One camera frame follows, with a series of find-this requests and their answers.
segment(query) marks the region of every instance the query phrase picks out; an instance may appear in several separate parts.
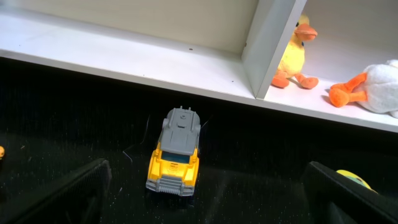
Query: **gray car roof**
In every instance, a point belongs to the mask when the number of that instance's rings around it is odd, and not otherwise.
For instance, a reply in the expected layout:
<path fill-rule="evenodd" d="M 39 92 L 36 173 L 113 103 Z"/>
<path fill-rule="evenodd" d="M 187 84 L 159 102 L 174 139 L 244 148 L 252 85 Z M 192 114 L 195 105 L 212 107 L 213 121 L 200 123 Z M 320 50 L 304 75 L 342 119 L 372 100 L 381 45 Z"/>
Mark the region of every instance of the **gray car roof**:
<path fill-rule="evenodd" d="M 199 141 L 200 118 L 191 108 L 172 109 L 163 122 L 160 149 L 166 152 L 189 155 Z"/>

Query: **yellow round object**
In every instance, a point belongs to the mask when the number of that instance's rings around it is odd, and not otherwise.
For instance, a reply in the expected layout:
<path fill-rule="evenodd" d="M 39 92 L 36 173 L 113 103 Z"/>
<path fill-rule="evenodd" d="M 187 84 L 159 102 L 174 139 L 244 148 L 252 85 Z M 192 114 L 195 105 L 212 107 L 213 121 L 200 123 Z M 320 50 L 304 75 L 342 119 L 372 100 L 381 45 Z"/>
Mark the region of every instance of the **yellow round object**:
<path fill-rule="evenodd" d="M 365 180 L 363 180 L 363 179 L 360 178 L 358 175 L 356 175 L 356 174 L 354 174 L 354 173 L 352 173 L 352 172 L 350 172 L 350 171 L 347 171 L 347 170 L 338 170 L 338 171 L 336 171 L 336 172 L 339 173 L 339 174 L 341 174 L 341 175 L 343 175 L 343 176 L 345 176 L 345 177 L 348 177 L 349 179 L 354 178 L 354 179 L 356 179 L 356 180 L 359 180 L 359 181 L 362 183 L 362 185 L 363 185 L 364 187 L 366 187 L 366 188 L 369 189 L 369 190 L 373 190 L 373 189 L 371 188 L 371 186 L 369 186 L 369 184 L 366 183 Z"/>
<path fill-rule="evenodd" d="M 0 159 L 4 156 L 5 150 L 0 146 Z"/>

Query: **black floor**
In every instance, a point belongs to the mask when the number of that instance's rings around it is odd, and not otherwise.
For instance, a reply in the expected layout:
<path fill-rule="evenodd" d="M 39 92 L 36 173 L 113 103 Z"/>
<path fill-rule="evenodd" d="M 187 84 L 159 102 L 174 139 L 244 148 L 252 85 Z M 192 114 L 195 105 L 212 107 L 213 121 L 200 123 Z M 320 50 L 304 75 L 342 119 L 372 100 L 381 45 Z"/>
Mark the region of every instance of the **black floor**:
<path fill-rule="evenodd" d="M 122 153 L 149 115 L 156 141 L 179 106 L 211 118 L 189 202 L 145 191 L 153 147 Z M 398 201 L 397 143 L 394 133 L 0 58 L 0 203 L 103 157 L 113 179 L 102 223 L 310 223 L 308 162 L 350 170 Z"/>

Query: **white fur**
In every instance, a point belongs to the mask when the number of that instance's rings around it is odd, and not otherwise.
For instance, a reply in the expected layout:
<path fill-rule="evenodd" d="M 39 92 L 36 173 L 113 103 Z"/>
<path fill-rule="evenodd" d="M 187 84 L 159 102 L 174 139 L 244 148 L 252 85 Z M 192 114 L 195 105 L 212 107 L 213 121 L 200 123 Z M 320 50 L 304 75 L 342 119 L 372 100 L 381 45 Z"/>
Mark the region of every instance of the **white fur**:
<path fill-rule="evenodd" d="M 358 103 L 375 113 L 391 112 L 398 118 L 398 60 L 370 65 L 364 72 L 368 77 L 355 91 L 366 91 L 368 101 Z"/>

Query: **gray bumper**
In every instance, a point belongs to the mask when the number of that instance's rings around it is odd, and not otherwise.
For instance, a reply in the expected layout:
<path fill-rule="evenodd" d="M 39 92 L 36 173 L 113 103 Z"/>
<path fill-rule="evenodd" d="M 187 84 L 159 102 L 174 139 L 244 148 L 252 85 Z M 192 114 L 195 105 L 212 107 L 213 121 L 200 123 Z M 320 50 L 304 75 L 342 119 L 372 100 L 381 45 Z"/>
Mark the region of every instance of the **gray bumper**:
<path fill-rule="evenodd" d="M 192 186 L 185 186 L 179 177 L 163 175 L 157 180 L 147 179 L 146 187 L 156 192 L 164 192 L 179 196 L 192 196 L 195 190 Z"/>

